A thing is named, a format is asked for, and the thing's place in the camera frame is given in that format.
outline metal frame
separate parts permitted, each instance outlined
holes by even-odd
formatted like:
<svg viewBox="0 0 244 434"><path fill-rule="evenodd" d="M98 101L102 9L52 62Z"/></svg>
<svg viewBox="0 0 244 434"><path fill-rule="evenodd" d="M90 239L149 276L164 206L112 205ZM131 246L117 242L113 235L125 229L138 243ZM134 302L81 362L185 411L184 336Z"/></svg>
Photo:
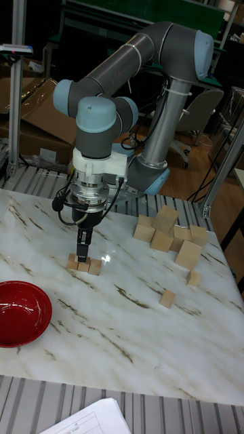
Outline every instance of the metal frame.
<svg viewBox="0 0 244 434"><path fill-rule="evenodd" d="M244 119L242 120L235 137L233 139L232 144L230 145L228 152L203 200L198 205L198 210L200 211L200 214L204 218L210 217L211 212L211 206L214 202L214 199L216 198L216 195L218 194L218 191L220 190L220 187L222 186L225 178L227 177L231 167L236 161L236 158L239 154L239 151L244 143Z"/></svg>
<svg viewBox="0 0 244 434"><path fill-rule="evenodd" d="M240 3L235 3L235 5L234 5L234 7L233 7L233 9L232 9L232 11L231 11L230 18L228 19L228 22L227 22L227 25L226 25L226 29L225 29L224 34L223 34L223 38L222 38L222 40L221 40L221 44L220 44L220 49L221 49L221 50L224 48L224 44L225 44L225 42L226 42L226 39L227 39L228 33L229 33L230 28L231 28L231 26L232 26L232 23L233 23L233 21L234 21L235 14L236 14L236 12L237 12L237 9L238 9L239 4L240 4ZM221 53L219 53L219 54L216 55L216 58L215 58L215 60L214 60L214 62L213 62L212 68L211 68L211 73L212 73L212 74L214 74L214 71L215 71L215 69L216 69L216 67L217 67L217 63L218 63L218 61L219 61L219 59L220 59L220 56L221 56Z"/></svg>
<svg viewBox="0 0 244 434"><path fill-rule="evenodd" d="M12 43L24 45L26 0L14 0ZM20 104L22 91L23 57L11 67L9 110L9 164L7 174L13 176L18 169L20 147Z"/></svg>

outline cardboard box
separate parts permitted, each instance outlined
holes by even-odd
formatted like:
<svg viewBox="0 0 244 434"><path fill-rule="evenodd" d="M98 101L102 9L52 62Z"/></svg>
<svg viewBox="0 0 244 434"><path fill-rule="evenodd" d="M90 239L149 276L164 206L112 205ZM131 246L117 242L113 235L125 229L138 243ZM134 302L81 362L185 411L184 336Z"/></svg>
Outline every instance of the cardboard box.
<svg viewBox="0 0 244 434"><path fill-rule="evenodd" d="M38 86L41 85L42 79L24 78L22 80L21 100L30 96ZM10 100L10 78L0 79L0 114L9 113Z"/></svg>
<svg viewBox="0 0 244 434"><path fill-rule="evenodd" d="M42 62L38 60L32 60L31 58L24 58L23 62L23 77L24 78L44 78L44 72L39 73L30 68L30 62L34 62L35 64L42 66ZM0 62L0 78L10 77L11 75L11 67L7 63L6 60L2 60Z"/></svg>
<svg viewBox="0 0 244 434"><path fill-rule="evenodd" d="M52 163L68 165L75 147L77 126L75 119L54 108L52 94L56 84L52 79L47 80L22 103L20 153L40 155ZM8 137L8 129L8 116L1 116L0 137Z"/></svg>

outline stacked wooden blocks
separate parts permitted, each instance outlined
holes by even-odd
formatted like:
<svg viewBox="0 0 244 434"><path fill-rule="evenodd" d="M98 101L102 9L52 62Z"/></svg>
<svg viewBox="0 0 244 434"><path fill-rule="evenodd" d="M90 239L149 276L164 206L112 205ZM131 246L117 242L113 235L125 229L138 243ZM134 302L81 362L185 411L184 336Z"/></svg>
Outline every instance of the stacked wooden blocks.
<svg viewBox="0 0 244 434"><path fill-rule="evenodd" d="M177 252L175 263L190 270L187 283L198 286L201 276L200 273L193 271L193 269L197 265L201 252L207 243L207 231L205 228L193 224L190 224L189 228L175 226L179 214L178 211L164 205L155 218L139 215L134 238L147 241L152 249L161 250L162 252L168 252L169 250ZM174 297L174 293L165 292L161 304L170 308Z"/></svg>
<svg viewBox="0 0 244 434"><path fill-rule="evenodd" d="M100 259L86 258L85 262L79 262L78 256L74 253L70 253L68 257L67 269L83 271L84 273L93 274L99 276L101 271L102 261Z"/></svg>

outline red bowl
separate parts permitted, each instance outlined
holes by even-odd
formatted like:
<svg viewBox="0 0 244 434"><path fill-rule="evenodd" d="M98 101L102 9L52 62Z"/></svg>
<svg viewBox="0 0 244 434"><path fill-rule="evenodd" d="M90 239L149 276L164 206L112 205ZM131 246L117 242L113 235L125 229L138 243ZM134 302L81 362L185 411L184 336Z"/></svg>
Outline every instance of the red bowl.
<svg viewBox="0 0 244 434"><path fill-rule="evenodd" d="M0 283L0 347L20 347L47 328L52 305L47 294L27 282Z"/></svg>

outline metal grating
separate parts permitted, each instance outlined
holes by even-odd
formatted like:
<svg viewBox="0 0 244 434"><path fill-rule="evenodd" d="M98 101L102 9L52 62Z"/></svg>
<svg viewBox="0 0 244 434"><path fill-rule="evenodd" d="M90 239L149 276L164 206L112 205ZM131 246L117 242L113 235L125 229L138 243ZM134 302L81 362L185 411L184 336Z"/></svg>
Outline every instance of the metal grating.
<svg viewBox="0 0 244 434"><path fill-rule="evenodd" d="M0 376L1 434L38 434L99 399L117 400L131 434L243 434L243 407Z"/></svg>
<svg viewBox="0 0 244 434"><path fill-rule="evenodd" d="M1 185L0 181L0 188L53 199L57 191L64 187L67 180L68 175L66 174L23 165L16 172L15 176L9 178L6 183ZM205 227L208 231L214 230L211 221L200 217L191 202L182 202L181 199L175 199L174 197L145 195L138 199L119 203L113 207L112 211L129 216L144 214L146 216L155 217L156 213L164 204L180 212L178 218L178 224L180 226L195 224Z"/></svg>

